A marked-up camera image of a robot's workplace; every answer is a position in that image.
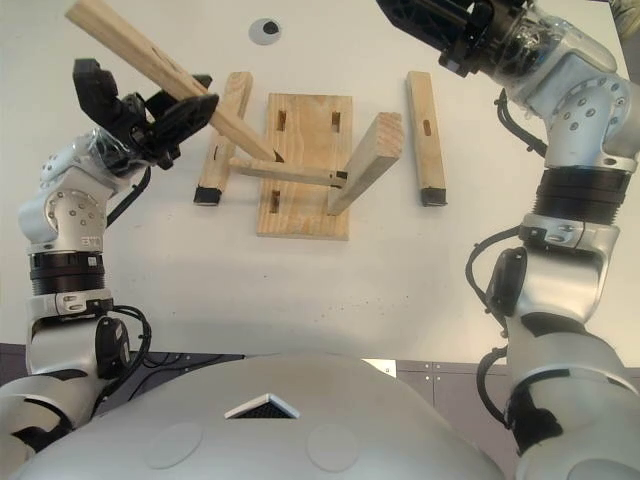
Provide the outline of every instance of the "wooden board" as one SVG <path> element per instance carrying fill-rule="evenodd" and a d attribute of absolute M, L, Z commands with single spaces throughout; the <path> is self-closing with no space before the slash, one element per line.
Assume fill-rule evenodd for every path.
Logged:
<path fill-rule="evenodd" d="M 294 165 L 342 170 L 351 156 L 351 97 L 270 94 L 267 138 Z M 349 239 L 349 211 L 327 214 L 329 189 L 265 179 L 258 235 Z"/>
<path fill-rule="evenodd" d="M 407 90 L 422 204 L 425 207 L 446 205 L 447 187 L 431 75 L 409 72 Z"/>
<path fill-rule="evenodd" d="M 227 78 L 221 101 L 226 103 L 240 118 L 244 117 L 251 94 L 253 77 L 249 72 L 233 72 Z M 193 202 L 198 205 L 218 205 L 229 180 L 229 159 L 236 146 L 217 131 L 211 132 L 211 143 Z"/>
<path fill-rule="evenodd" d="M 340 215 L 402 155 L 402 115 L 379 113 L 356 147 L 347 166 L 346 185 L 329 192 L 328 210 Z"/>

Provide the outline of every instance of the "wooden stick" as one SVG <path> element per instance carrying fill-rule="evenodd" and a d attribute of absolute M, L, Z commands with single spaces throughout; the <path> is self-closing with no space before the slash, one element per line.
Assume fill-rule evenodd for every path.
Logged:
<path fill-rule="evenodd" d="M 379 113 L 345 167 L 347 183 L 329 192 L 330 215 L 340 215 L 402 154 L 404 133 L 399 113 Z"/>
<path fill-rule="evenodd" d="M 325 170 L 323 168 L 291 165 L 281 162 L 232 158 L 229 166 L 234 172 L 251 177 L 272 178 L 285 182 L 305 183 L 307 185 L 327 185 L 342 188 L 347 183 L 345 172 Z"/>
<path fill-rule="evenodd" d="M 249 72 L 234 72 L 229 75 L 222 101 L 234 109 L 240 118 L 247 108 L 253 77 Z M 207 158 L 202 167 L 193 203 L 197 205 L 218 205 L 220 197 L 229 180 L 229 159 L 233 157 L 236 146 L 224 135 L 215 130 L 211 132 L 211 143 Z"/>
<path fill-rule="evenodd" d="M 447 188 L 444 181 L 431 75 L 424 72 L 409 72 L 407 87 L 422 205 L 425 207 L 446 205 Z"/>
<path fill-rule="evenodd" d="M 78 0 L 66 17 L 124 59 L 172 97 L 205 95 L 207 89 L 102 0 Z M 275 161 L 276 154 L 260 135 L 220 102 L 209 123 L 255 158 Z"/>

